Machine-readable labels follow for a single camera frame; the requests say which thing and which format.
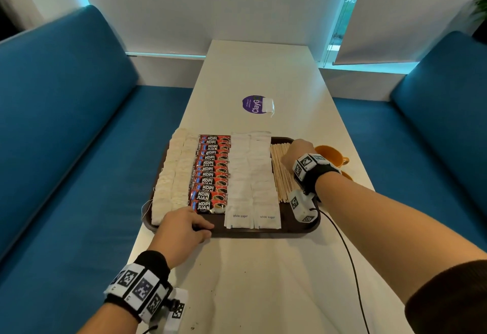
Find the right wristband with marker tags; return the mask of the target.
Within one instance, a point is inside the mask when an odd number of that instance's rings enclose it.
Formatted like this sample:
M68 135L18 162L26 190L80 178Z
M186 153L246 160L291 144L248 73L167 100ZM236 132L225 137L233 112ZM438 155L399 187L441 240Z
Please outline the right wristband with marker tags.
M298 158L292 172L294 179L305 195L316 194L315 185L320 176L328 172L342 174L342 171L320 154L307 153Z

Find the purple round sticker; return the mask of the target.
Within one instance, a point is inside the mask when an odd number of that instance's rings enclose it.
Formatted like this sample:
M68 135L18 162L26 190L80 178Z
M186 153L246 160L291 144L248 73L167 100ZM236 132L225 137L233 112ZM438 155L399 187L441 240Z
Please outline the purple round sticker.
M264 97L260 95L251 95L243 98L242 100L243 109L253 114L265 113L263 106L264 106Z

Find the person's right forearm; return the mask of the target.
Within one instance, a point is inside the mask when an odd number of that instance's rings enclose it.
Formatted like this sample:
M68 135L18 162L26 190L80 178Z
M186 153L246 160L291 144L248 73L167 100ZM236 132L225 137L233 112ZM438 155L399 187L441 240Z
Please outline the person's right forearm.
M487 260L487 253L414 208L336 172L315 189L337 226L406 303L433 277L454 266Z

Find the person's left hand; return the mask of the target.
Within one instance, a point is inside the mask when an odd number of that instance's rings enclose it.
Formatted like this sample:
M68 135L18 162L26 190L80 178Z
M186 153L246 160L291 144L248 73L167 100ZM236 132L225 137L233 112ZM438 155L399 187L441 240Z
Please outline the person's left hand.
M198 246L192 245L192 232L212 231L214 227L189 206L170 211L163 217L148 250L160 253L169 269L174 269L183 264Z

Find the rows of beige tea bags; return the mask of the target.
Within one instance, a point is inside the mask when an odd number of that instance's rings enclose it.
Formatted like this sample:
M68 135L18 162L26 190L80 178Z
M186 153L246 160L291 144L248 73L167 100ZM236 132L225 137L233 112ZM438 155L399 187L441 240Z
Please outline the rows of beige tea bags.
M186 128L172 135L152 198L152 225L159 226L168 212L187 206L198 143L198 135Z

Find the dark brown sleeve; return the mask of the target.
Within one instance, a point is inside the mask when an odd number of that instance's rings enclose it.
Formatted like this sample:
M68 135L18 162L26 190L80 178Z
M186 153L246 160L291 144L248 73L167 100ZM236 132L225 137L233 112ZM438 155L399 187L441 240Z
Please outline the dark brown sleeve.
M434 276L405 305L415 334L487 334L487 260Z

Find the pile of wooden stir sticks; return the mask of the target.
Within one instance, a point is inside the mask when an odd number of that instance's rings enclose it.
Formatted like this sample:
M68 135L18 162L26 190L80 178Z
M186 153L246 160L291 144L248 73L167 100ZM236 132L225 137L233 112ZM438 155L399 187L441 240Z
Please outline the pile of wooden stir sticks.
M281 162L281 159L289 149L290 144L291 143L271 144L270 147L277 194L279 201L283 203L289 203L292 191L300 190L299 185L294 180L294 175L292 175Z

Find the left wristband with marker tags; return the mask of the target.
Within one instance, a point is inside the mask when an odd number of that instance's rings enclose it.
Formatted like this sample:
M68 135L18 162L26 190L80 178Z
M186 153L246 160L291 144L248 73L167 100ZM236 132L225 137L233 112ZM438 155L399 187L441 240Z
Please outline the left wristband with marker tags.
M157 251L142 252L122 268L104 291L104 303L114 304L130 313L138 323L150 324L174 288L168 281L170 269Z

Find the blue sofa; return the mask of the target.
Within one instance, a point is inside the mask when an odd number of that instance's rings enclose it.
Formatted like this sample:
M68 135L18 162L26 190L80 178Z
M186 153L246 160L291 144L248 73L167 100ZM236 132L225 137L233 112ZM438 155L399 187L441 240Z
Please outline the blue sofa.
M453 31L388 101L333 100L376 192L487 252L487 45Z
M138 80L92 5L0 43L0 334L75 334L126 265L192 94Z

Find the row of red coffee sachets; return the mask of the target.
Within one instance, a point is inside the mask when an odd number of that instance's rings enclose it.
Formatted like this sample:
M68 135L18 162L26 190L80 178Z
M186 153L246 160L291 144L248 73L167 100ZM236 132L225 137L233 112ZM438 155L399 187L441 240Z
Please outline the row of red coffee sachets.
M188 187L188 206L198 214L225 214L230 135L199 135Z

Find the person's right hand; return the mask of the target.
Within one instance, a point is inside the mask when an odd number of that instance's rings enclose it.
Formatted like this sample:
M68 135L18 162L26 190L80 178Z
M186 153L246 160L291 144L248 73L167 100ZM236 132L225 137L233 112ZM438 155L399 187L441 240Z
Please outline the person's right hand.
M294 164L296 160L298 160L305 154L317 154L313 144L303 139L294 140L292 143L290 143L290 146L287 149L287 151L288 150L291 150L294 154Z

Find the dark brown serving tray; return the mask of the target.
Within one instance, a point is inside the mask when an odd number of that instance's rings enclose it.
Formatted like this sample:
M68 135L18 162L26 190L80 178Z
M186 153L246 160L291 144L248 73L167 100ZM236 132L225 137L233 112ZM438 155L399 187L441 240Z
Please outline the dark brown serving tray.
M273 136L271 139L271 144L279 145L279 144L290 144L294 139L289 137L278 137ZM162 159L158 166L158 173L164 167L164 162L166 160L167 151L169 149L169 142L165 145ZM149 200L143 205L142 207L142 221L143 225L150 230L153 234L157 232L157 225L152 225L151 217L152 217L152 199L154 196L155 190L152 190ZM281 229L246 229L246 228L238 228L238 229L228 229L224 227L224 215L223 214L203 214L207 220L215 225L212 229L212 236L214 238L299 238L307 233L311 233L315 231L321 222L321 213L316 212L315 219L310 223L302 223L298 222L295 219L293 210L289 203L279 203L280 212L281 212Z

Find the orange cup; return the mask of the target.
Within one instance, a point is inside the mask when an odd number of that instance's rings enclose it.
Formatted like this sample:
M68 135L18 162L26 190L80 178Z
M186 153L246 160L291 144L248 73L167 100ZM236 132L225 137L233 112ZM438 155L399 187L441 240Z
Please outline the orange cup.
M332 146L316 146L315 151L338 168L341 168L350 162L348 157L342 155L341 152Z

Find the white roller blind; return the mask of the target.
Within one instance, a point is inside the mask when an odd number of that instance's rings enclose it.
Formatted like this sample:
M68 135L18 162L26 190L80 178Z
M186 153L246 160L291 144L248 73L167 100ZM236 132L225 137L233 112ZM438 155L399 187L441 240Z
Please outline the white roller blind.
M212 40L308 46L320 60L343 0L88 0L128 52L205 55Z
M476 0L356 0L334 65L417 62L445 35L471 36Z

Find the person's left forearm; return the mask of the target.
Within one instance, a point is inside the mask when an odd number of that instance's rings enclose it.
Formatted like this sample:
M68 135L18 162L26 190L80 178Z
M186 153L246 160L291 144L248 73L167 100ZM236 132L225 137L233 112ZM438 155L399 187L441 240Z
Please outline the person's left forearm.
M136 334L139 322L117 305L103 304L76 334Z

